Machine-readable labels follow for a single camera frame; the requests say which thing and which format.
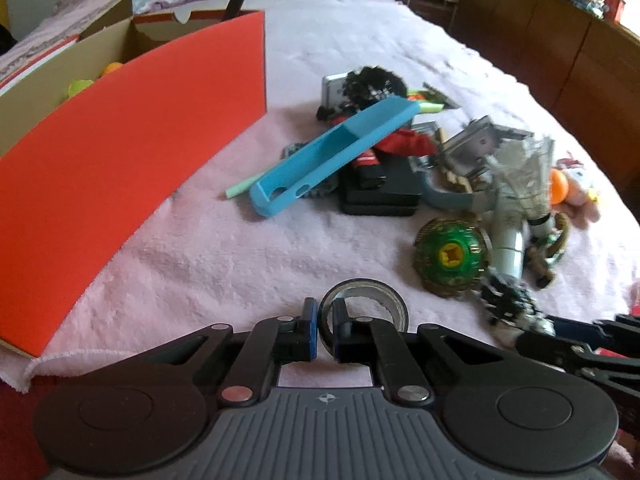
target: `nightstand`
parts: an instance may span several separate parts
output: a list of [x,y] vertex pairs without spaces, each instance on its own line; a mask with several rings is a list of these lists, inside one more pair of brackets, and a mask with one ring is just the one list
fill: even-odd
[[409,2],[409,8],[422,19],[439,25],[444,30],[449,30],[449,25],[456,9],[454,0],[397,0],[405,5]]

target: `yellow center of spinning top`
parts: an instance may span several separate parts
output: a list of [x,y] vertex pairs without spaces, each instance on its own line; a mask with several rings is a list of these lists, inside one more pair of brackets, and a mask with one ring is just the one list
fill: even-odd
[[462,264],[464,252],[459,244],[446,244],[440,249],[438,257],[443,266],[451,269]]

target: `orange ball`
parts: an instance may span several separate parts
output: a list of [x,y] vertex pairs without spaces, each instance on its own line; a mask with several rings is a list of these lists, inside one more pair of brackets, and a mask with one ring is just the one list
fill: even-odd
[[569,193],[569,181],[566,175],[556,168],[551,168],[549,175],[549,197],[551,205],[561,203]]
[[113,63],[109,63],[104,70],[102,71],[102,75],[107,75],[110,74],[111,72],[114,72],[114,70],[119,69],[123,64],[118,62],[118,61],[114,61]]

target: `black circular joint cover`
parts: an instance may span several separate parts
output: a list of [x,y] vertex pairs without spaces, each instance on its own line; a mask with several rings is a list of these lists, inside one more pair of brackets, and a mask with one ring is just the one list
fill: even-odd
[[442,420],[453,439],[483,462],[524,474],[601,460],[618,429],[609,396],[581,378],[518,361],[524,368],[493,378],[473,367],[480,373],[445,396]]
[[183,452],[204,430],[207,408],[195,386],[165,372],[145,367],[145,376],[133,384],[55,388],[34,414],[34,434],[47,459],[74,471],[114,476]]

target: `stuffed toy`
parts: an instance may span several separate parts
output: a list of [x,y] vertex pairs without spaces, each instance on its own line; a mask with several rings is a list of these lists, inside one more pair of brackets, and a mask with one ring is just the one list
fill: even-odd
[[584,164],[569,154],[560,158],[556,168],[566,176],[568,192],[561,207],[574,222],[597,222],[600,220],[600,197],[594,188],[593,178]]

